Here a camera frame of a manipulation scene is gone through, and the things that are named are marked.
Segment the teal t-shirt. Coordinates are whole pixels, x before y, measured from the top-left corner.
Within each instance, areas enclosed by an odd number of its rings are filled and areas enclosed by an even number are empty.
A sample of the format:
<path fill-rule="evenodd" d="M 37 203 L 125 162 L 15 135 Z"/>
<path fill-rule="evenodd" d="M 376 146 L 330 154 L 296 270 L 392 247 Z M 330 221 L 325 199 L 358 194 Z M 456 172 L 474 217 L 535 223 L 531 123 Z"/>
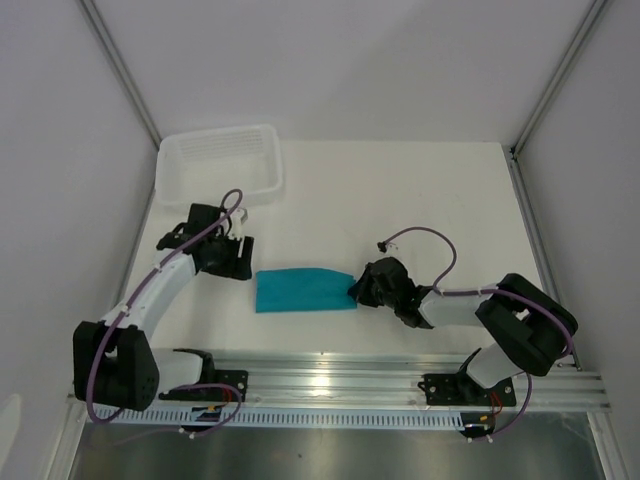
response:
<path fill-rule="evenodd" d="M 262 270 L 256 275 L 257 313 L 346 311 L 357 308 L 347 273 L 326 268 Z"/>

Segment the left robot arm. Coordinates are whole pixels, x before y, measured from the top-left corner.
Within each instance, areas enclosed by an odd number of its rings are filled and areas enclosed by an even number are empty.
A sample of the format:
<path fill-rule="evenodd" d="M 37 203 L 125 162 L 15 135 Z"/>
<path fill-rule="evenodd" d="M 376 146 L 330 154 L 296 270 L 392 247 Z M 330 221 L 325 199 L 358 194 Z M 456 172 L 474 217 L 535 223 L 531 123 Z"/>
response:
<path fill-rule="evenodd" d="M 100 405 L 144 411 L 156 399 L 243 401 L 249 374 L 220 369 L 212 354 L 194 348 L 156 352 L 150 339 L 178 294 L 199 274 L 248 281 L 254 240 L 242 232 L 239 206 L 194 204 L 185 221 L 156 245 L 150 272 L 129 297 L 97 322 L 73 333 L 73 391 Z"/>

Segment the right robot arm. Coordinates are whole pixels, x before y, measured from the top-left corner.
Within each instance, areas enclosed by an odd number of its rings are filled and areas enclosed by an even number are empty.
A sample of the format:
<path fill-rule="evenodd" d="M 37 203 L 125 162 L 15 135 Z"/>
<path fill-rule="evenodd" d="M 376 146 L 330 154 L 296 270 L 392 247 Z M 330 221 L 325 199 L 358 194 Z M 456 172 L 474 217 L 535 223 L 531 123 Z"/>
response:
<path fill-rule="evenodd" d="M 516 273 L 477 290 L 440 290 L 414 283 L 398 259 L 387 257 L 367 264 L 348 295 L 360 305 L 392 310 L 411 328 L 484 328 L 494 343 L 473 352 L 451 376 L 467 404 L 519 373 L 546 375 L 573 353 L 578 330 L 572 314 Z"/>

